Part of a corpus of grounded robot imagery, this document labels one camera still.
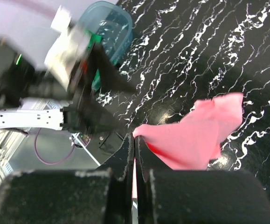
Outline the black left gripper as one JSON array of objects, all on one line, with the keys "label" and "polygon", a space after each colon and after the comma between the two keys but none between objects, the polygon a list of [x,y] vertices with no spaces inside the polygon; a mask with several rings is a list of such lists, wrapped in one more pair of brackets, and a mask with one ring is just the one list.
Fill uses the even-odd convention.
[{"label": "black left gripper", "polygon": [[87,58],[81,60],[74,68],[78,78],[77,87],[73,104],[69,106],[67,112],[68,130],[72,133],[97,135],[123,128],[123,124],[96,101],[92,84],[97,71],[100,75],[102,94],[109,91],[135,93],[135,87],[127,82],[110,62],[102,44],[93,44]]}]

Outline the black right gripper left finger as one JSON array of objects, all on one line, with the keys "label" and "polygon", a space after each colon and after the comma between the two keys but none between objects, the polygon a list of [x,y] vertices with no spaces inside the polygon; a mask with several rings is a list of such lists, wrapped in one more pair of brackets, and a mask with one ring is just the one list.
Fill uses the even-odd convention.
[{"label": "black right gripper left finger", "polygon": [[0,224],[130,224],[134,139],[94,170],[11,173],[0,186]]}]

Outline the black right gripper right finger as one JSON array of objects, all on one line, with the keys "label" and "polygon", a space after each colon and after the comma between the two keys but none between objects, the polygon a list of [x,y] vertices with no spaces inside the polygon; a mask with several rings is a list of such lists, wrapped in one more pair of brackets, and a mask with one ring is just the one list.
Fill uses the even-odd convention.
[{"label": "black right gripper right finger", "polygon": [[134,142],[141,224],[270,224],[270,202],[247,171],[170,169]]}]

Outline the pink t-shirt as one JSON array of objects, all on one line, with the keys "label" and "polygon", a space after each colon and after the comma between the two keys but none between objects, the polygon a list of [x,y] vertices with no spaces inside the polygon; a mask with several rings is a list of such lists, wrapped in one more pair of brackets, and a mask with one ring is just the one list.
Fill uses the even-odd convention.
[{"label": "pink t-shirt", "polygon": [[234,92],[197,100],[181,121],[141,125],[133,131],[150,143],[150,150],[174,170],[205,170],[221,155],[220,144],[242,123],[243,94]]}]

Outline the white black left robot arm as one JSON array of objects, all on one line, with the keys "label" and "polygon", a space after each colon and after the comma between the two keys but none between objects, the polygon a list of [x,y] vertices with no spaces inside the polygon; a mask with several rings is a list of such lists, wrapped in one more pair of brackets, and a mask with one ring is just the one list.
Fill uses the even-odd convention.
[{"label": "white black left robot arm", "polygon": [[28,97],[72,100],[71,105],[60,110],[60,128],[88,134],[116,130],[119,123],[94,99],[91,86],[97,72],[102,91],[135,93],[135,87],[119,75],[100,44],[94,44],[72,63],[69,84],[63,87],[51,69],[47,77],[37,72],[18,50],[0,39],[0,109],[18,108],[21,100]]}]

